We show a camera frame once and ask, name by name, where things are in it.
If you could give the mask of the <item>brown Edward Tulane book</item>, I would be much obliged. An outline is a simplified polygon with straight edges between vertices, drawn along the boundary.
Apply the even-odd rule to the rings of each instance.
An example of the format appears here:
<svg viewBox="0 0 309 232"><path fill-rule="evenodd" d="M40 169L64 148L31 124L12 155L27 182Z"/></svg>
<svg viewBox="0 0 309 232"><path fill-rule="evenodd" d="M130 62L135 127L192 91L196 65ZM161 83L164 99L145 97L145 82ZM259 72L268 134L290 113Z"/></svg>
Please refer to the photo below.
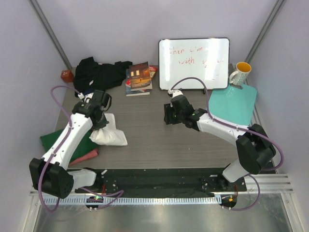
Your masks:
<svg viewBox="0 0 309 232"><path fill-rule="evenodd" d="M132 90L152 89L149 63L144 62L129 66L130 87Z"/></svg>

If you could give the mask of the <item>white t-shirt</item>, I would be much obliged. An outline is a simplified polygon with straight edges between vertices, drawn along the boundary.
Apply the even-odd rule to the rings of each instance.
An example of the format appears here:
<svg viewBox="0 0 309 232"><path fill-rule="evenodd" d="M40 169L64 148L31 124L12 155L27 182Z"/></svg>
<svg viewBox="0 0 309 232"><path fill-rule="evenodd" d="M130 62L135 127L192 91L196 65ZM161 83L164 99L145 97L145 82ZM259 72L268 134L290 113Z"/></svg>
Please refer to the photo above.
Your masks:
<svg viewBox="0 0 309 232"><path fill-rule="evenodd" d="M91 132L89 139L98 145L126 146L128 145L126 136L122 130L116 128L114 114L107 113L105 117L108 124Z"/></svg>

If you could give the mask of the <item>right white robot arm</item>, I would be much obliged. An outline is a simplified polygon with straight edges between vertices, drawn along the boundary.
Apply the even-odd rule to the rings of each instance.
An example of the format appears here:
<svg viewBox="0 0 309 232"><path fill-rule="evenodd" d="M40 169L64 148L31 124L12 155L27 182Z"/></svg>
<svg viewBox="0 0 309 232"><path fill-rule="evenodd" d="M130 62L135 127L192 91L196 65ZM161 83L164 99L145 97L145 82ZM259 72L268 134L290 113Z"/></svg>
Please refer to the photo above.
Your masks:
<svg viewBox="0 0 309 232"><path fill-rule="evenodd" d="M180 90L169 91L169 96L170 103L164 105L167 125L183 123L187 128L215 135L236 147L238 159L218 175L220 189L231 190L240 178L260 173L275 156L276 150L260 125L238 127L227 121L219 123L207 110L194 109Z"/></svg>

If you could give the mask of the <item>red Treehouse book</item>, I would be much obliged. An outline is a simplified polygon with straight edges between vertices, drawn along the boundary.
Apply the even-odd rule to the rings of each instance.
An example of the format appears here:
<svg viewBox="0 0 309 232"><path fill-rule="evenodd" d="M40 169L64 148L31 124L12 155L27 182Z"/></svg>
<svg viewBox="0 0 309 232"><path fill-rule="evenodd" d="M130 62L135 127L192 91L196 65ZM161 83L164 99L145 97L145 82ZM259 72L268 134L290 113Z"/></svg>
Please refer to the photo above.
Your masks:
<svg viewBox="0 0 309 232"><path fill-rule="evenodd" d="M157 67L155 67L155 66L149 66L149 69L150 69L150 76L151 76L151 79L153 79L154 75L156 74Z"/></svg>

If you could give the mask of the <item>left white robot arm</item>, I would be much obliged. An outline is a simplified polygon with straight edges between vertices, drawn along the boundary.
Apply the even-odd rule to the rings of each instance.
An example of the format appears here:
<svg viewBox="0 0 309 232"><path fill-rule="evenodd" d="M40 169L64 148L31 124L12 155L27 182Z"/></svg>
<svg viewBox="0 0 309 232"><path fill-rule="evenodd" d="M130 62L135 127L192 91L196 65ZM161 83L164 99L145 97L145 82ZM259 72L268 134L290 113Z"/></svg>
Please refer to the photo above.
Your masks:
<svg viewBox="0 0 309 232"><path fill-rule="evenodd" d="M107 111L112 103L110 94L95 90L91 97L83 98L73 108L69 121L51 148L41 159L33 158L29 164L33 187L65 199L72 190L87 187L97 193L103 181L90 168L68 171L70 160L87 132L104 128L109 122Z"/></svg>

